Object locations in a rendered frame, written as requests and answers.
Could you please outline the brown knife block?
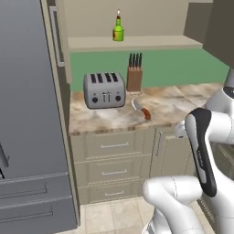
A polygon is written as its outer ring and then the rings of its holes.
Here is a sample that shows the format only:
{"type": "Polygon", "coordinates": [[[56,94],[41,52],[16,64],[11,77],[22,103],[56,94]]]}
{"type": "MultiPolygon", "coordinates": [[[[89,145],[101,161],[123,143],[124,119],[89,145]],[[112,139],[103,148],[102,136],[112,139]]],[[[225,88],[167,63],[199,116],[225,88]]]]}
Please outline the brown knife block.
{"type": "Polygon", "coordinates": [[[126,89],[129,92],[138,92],[142,86],[142,53],[131,53],[129,56],[129,65],[127,71],[126,89]]]}

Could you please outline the beige tall cabinet door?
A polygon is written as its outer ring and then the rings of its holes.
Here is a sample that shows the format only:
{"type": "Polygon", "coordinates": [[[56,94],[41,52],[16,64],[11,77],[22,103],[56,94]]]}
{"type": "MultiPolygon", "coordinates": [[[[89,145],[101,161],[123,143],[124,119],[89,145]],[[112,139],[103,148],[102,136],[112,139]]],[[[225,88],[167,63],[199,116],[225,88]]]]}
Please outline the beige tall cabinet door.
{"type": "Polygon", "coordinates": [[[69,61],[69,37],[65,17],[65,0],[48,0],[57,65],[65,69],[67,83],[72,82],[69,61]]]}

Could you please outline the beige drawer front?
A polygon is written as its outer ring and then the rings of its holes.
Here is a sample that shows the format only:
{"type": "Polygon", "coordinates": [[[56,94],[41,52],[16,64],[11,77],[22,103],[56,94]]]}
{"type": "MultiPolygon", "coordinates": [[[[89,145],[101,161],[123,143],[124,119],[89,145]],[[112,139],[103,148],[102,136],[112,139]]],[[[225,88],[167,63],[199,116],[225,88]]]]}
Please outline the beige drawer front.
{"type": "Polygon", "coordinates": [[[142,131],[92,134],[86,137],[89,157],[140,153],[143,148],[142,131]]]}
{"type": "Polygon", "coordinates": [[[89,183],[138,177],[142,159],[127,157],[89,164],[89,183]]]}
{"type": "Polygon", "coordinates": [[[117,184],[96,186],[90,189],[90,202],[100,202],[102,200],[114,200],[123,197],[137,195],[141,191],[141,180],[127,181],[117,184]],[[106,197],[104,193],[116,193],[124,191],[123,195],[106,197]]]}

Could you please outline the silver four-slot toaster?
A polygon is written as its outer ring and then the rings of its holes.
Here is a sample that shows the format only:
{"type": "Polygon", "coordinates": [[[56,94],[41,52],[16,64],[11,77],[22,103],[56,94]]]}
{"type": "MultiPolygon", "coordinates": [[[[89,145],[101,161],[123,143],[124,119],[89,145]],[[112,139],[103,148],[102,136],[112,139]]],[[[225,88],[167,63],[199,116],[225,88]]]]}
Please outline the silver four-slot toaster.
{"type": "Polygon", "coordinates": [[[126,89],[120,72],[87,73],[83,79],[84,100],[89,109],[121,108],[126,89]]]}

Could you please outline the beige cupboard door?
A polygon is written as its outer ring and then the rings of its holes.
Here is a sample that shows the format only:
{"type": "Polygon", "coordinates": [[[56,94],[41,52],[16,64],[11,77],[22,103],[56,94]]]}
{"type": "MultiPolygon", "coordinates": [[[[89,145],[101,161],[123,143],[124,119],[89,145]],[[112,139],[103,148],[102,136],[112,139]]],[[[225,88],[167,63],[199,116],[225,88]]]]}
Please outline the beige cupboard door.
{"type": "Polygon", "coordinates": [[[192,176],[195,165],[187,137],[178,138],[173,127],[160,127],[155,130],[154,151],[150,177],[192,176]],[[159,131],[163,132],[160,151],[156,156],[159,131]]]}

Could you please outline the green glass bottle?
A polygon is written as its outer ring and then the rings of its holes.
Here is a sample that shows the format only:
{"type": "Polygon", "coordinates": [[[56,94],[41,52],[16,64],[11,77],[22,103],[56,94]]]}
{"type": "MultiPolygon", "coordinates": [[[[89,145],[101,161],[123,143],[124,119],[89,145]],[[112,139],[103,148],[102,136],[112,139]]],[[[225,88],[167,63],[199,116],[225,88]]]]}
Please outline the green glass bottle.
{"type": "Polygon", "coordinates": [[[115,26],[114,26],[113,31],[112,31],[112,39],[114,41],[121,42],[121,41],[123,41],[123,36],[124,36],[124,29],[123,29],[122,23],[121,23],[121,12],[120,12],[120,10],[117,10],[115,26]]]}

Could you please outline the grey fridge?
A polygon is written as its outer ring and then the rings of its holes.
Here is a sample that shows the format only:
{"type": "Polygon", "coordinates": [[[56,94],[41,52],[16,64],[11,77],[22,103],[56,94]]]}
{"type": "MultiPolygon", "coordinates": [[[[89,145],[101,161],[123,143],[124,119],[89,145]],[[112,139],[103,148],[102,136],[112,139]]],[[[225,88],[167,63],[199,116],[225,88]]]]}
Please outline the grey fridge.
{"type": "Polygon", "coordinates": [[[0,0],[0,234],[77,226],[40,0],[0,0]]]}

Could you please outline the beige wall shelf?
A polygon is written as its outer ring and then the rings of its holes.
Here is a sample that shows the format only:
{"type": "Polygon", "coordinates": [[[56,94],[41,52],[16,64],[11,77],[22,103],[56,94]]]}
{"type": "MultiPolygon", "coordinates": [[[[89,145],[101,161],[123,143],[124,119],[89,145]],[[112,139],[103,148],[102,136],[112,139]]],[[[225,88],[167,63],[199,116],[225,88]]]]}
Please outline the beige wall shelf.
{"type": "Polygon", "coordinates": [[[170,48],[201,48],[202,44],[186,36],[144,36],[125,37],[122,42],[111,37],[70,37],[69,50],[89,51],[125,51],[170,48]]]}

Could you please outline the dark wall cabinet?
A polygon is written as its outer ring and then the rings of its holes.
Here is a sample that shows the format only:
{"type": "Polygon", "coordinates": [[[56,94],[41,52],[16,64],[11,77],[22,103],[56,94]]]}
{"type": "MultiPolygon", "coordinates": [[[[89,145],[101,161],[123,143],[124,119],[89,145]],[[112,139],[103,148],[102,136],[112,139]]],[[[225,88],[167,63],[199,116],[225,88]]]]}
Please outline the dark wall cabinet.
{"type": "Polygon", "coordinates": [[[234,0],[188,0],[184,35],[234,68],[234,0]]]}

